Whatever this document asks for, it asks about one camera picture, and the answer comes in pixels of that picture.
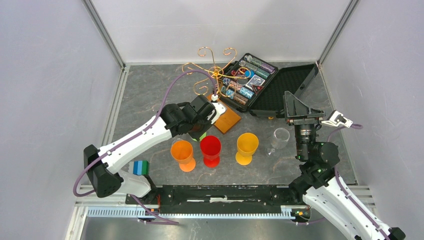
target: white panel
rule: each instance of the white panel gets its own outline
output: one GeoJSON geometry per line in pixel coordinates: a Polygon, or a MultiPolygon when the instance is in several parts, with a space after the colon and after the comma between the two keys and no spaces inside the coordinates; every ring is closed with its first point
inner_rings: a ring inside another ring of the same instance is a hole
{"type": "Polygon", "coordinates": [[[360,1],[323,64],[359,181],[381,220],[422,239],[424,17],[422,0],[360,1]]]}
{"type": "Polygon", "coordinates": [[[65,237],[119,74],[81,1],[0,3],[1,239],[65,237]]]}
{"type": "Polygon", "coordinates": [[[207,61],[200,47],[317,60],[349,0],[93,0],[127,63],[207,61]]]}

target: red plastic glass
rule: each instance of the red plastic glass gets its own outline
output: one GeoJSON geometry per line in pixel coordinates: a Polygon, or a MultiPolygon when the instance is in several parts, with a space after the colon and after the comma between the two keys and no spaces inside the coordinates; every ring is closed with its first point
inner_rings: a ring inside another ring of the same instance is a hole
{"type": "Polygon", "coordinates": [[[206,136],[200,142],[203,162],[206,167],[215,168],[220,164],[221,142],[216,136],[206,136]]]}

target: metal wire decoration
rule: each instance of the metal wire decoration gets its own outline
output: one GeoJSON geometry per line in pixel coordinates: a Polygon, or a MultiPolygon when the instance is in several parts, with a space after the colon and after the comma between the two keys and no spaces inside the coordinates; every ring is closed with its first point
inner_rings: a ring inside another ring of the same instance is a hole
{"type": "MultiPolygon", "coordinates": [[[[232,61],[234,61],[234,59],[236,59],[236,57],[237,57],[237,51],[234,48],[232,48],[232,47],[225,48],[224,51],[222,51],[222,53],[225,56],[228,56],[231,53],[234,53],[234,57],[224,67],[219,67],[215,63],[214,52],[212,51],[211,48],[209,48],[207,46],[201,47],[201,48],[198,49],[197,55],[199,55],[200,57],[205,57],[206,56],[206,49],[208,49],[210,51],[211,55],[212,55],[212,61],[213,61],[213,66],[212,67],[210,67],[209,69],[205,69],[205,68],[197,65],[196,63],[187,62],[186,64],[184,64],[181,67],[181,70],[184,72],[185,71],[184,70],[185,67],[187,69],[189,69],[189,70],[193,70],[193,68],[191,68],[190,65],[191,66],[194,66],[196,68],[202,69],[202,70],[208,72],[211,77],[213,77],[213,78],[216,79],[216,86],[215,87],[216,87],[216,93],[218,94],[218,96],[224,96],[224,97],[227,97],[227,98],[230,98],[230,97],[234,96],[234,94],[236,94],[236,90],[234,90],[231,95],[227,95],[226,94],[227,91],[228,91],[228,89],[229,89],[229,87],[230,87],[229,84],[226,87],[225,92],[222,92],[221,89],[222,89],[222,87],[224,85],[223,84],[223,81],[222,81],[222,78],[229,78],[229,79],[234,80],[235,82],[237,82],[238,79],[247,79],[247,77],[245,77],[245,76],[228,76],[228,75],[225,75],[224,74],[224,69],[226,67],[228,67],[228,65],[230,65],[230,63],[232,61]]],[[[206,82],[207,80],[208,80],[208,78],[205,78],[203,80],[200,80],[200,81],[196,82],[193,85],[193,92],[195,94],[197,94],[197,95],[205,95],[206,93],[208,93],[209,87],[206,86],[206,85],[201,85],[201,83],[206,82]]]]}

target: orange cup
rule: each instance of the orange cup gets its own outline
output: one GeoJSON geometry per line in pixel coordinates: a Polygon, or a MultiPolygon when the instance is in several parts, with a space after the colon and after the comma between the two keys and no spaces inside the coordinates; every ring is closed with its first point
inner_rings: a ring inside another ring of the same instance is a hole
{"type": "Polygon", "coordinates": [[[171,155],[183,172],[190,172],[196,167],[196,160],[193,158],[193,146],[185,140],[174,143],[171,147],[171,155]]]}
{"type": "Polygon", "coordinates": [[[243,133],[237,139],[237,153],[235,160],[240,165],[248,165],[252,162],[252,155],[259,146],[258,137],[250,132],[243,133]]]}

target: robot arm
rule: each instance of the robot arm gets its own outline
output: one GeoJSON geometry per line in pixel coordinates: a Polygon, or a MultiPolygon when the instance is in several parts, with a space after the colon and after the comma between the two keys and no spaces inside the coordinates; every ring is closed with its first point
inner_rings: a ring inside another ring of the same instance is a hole
{"type": "Polygon", "coordinates": [[[99,149],[93,145],[86,147],[84,167],[99,156],[107,154],[87,172],[97,196],[104,198],[119,192],[143,197],[151,190],[148,179],[122,171],[121,168],[147,149],[177,135],[188,133],[193,139],[199,140],[225,111],[221,103],[209,102],[205,96],[199,95],[192,102],[164,106],[160,117],[146,131],[143,130],[156,116],[115,142],[99,149]]]}
{"type": "Polygon", "coordinates": [[[304,162],[299,166],[301,175],[288,186],[293,200],[315,208],[349,240],[405,239],[401,229],[379,220],[335,174],[340,162],[338,147],[316,141],[321,123],[350,128],[353,122],[338,111],[322,121],[324,111],[306,106],[289,91],[284,93],[284,112],[287,124],[294,125],[296,159],[304,162]]]}

